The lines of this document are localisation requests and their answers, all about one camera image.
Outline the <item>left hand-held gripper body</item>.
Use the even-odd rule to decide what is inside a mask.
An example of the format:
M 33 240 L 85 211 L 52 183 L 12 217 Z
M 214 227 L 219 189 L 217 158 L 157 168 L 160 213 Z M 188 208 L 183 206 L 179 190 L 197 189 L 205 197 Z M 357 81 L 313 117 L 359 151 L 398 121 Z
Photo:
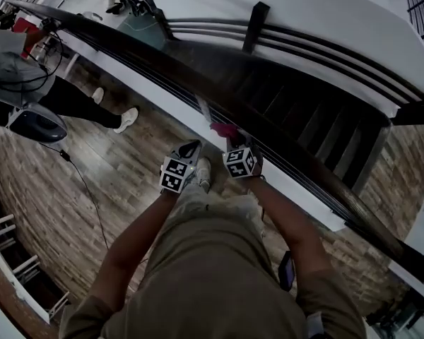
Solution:
M 193 165 L 166 156 L 160 171 L 159 185 L 164 190 L 180 193 L 195 170 Z

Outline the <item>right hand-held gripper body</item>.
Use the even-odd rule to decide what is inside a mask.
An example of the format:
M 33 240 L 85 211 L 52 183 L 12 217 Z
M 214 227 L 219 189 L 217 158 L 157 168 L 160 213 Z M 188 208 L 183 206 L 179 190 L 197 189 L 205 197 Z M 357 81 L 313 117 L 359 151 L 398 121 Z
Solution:
M 263 166 L 263 157 L 258 147 L 245 147 L 223 153 L 223 164 L 234 179 L 258 177 Z

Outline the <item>red cloth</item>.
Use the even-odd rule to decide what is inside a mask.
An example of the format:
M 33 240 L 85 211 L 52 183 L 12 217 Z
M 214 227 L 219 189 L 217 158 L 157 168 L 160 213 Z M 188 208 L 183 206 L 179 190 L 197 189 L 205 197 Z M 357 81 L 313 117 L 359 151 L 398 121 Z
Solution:
M 210 124 L 210 128 L 222 138 L 229 138 L 230 140 L 239 139 L 240 132 L 236 125 L 213 122 Z

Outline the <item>dark wooden railing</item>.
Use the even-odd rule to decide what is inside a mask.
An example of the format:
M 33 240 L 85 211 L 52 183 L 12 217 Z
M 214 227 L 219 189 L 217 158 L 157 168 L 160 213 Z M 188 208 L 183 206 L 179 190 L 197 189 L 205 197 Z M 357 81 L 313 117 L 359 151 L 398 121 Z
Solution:
M 21 0 L 10 0 L 10 4 L 34 16 L 58 20 L 67 33 L 147 78 L 192 109 L 205 103 L 213 122 L 233 124 L 248 133 L 282 176 L 309 191 L 347 227 L 424 283 L 424 255 L 390 233 L 375 212 L 332 171 L 246 102 L 162 49 L 123 32 L 57 8 Z M 411 78 L 402 77 L 424 92 Z

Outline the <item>person's left forearm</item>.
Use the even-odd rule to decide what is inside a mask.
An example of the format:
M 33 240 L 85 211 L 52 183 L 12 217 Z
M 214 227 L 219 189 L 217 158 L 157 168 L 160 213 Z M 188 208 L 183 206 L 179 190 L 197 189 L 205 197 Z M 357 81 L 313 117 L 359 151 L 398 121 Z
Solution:
M 172 191 L 163 191 L 115 239 L 89 290 L 90 296 L 102 300 L 113 312 L 121 310 L 136 269 L 154 243 L 178 198 L 179 195 Z

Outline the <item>person's right forearm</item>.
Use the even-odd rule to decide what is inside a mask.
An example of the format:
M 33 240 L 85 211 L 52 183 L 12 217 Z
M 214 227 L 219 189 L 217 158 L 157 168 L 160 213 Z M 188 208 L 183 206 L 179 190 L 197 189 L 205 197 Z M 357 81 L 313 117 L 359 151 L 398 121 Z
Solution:
M 260 177 L 244 180 L 288 245 L 298 278 L 332 268 L 316 227 L 308 216 Z

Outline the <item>person's left shoe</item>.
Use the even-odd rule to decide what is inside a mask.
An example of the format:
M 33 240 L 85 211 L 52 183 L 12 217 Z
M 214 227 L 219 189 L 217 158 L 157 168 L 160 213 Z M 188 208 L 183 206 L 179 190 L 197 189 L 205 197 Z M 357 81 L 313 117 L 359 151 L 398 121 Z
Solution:
M 207 157 L 199 159 L 196 165 L 196 183 L 208 193 L 211 188 L 211 162 Z

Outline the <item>person's beige trousers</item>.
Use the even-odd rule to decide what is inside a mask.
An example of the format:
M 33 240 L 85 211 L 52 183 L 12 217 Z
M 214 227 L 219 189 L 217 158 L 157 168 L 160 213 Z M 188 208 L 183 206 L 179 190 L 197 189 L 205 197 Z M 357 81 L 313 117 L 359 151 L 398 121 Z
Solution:
M 254 195 L 223 198 L 213 191 L 206 193 L 198 184 L 184 188 L 165 224 L 206 217 L 238 221 L 259 238 L 264 236 L 262 207 Z

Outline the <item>dark wooden staircase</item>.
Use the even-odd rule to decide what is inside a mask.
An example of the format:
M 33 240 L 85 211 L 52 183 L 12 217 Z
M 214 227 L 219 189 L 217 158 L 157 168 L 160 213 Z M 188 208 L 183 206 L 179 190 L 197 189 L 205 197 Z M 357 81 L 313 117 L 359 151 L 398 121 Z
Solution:
M 246 102 L 359 194 L 386 138 L 377 109 L 319 78 L 226 47 L 169 41 L 163 52 Z

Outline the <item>person's olive shirt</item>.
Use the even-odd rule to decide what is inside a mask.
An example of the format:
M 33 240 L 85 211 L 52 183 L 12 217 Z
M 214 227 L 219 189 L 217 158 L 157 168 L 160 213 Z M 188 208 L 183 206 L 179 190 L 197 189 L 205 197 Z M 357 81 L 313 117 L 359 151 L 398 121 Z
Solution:
M 226 218 L 169 222 L 146 276 L 118 312 L 86 299 L 62 339 L 366 339 L 339 274 L 322 270 L 283 290 L 252 227 Z

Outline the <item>dark wooden stair banister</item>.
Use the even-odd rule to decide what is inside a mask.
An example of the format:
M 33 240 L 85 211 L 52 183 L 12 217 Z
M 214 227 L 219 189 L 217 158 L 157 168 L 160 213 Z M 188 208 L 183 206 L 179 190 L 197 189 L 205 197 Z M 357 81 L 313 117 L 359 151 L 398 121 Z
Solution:
M 266 22 L 257 3 L 249 20 L 163 18 L 172 38 L 241 49 L 330 83 L 365 101 L 397 126 L 424 124 L 424 92 L 387 66 L 322 37 Z

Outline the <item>black hip-mounted device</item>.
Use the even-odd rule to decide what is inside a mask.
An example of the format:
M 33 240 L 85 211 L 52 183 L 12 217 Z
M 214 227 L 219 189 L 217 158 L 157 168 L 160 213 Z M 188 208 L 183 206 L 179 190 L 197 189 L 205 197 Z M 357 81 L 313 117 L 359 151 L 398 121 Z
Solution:
M 295 280 L 295 269 L 291 251 L 286 251 L 279 266 L 278 279 L 283 290 L 289 292 Z

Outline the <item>white metal rack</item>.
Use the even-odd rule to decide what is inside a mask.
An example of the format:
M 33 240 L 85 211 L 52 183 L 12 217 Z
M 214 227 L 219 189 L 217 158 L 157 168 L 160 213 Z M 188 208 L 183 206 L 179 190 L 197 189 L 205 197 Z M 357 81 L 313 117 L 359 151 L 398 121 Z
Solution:
M 14 215 L 0 218 L 0 270 L 20 301 L 47 324 L 54 324 L 71 303 L 70 292 L 61 290 L 44 272 L 40 257 L 25 251 L 16 234 Z

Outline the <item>black equipment on floor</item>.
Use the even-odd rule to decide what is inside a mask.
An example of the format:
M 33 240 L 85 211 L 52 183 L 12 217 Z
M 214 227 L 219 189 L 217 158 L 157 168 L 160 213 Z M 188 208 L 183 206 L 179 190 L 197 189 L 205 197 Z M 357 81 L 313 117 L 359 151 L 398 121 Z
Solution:
M 403 328 L 412 328 L 421 317 L 424 317 L 424 296 L 407 292 L 400 302 L 383 303 L 378 310 L 366 316 L 366 321 L 378 332 L 393 335 Z

